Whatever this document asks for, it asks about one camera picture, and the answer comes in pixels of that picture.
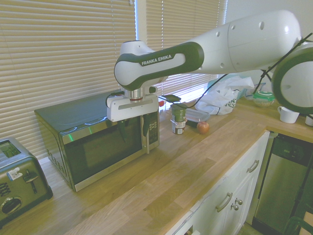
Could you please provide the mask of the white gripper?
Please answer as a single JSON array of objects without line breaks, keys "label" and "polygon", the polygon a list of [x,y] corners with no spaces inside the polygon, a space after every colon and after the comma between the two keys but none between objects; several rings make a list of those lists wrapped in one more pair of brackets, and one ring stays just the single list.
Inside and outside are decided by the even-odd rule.
[{"label": "white gripper", "polygon": [[143,115],[143,136],[147,137],[150,117],[153,112],[158,111],[158,97],[155,94],[146,95],[139,102],[131,102],[125,96],[113,96],[107,99],[107,117],[110,121],[118,121],[118,128],[122,139],[128,142],[127,126],[128,118]]}]

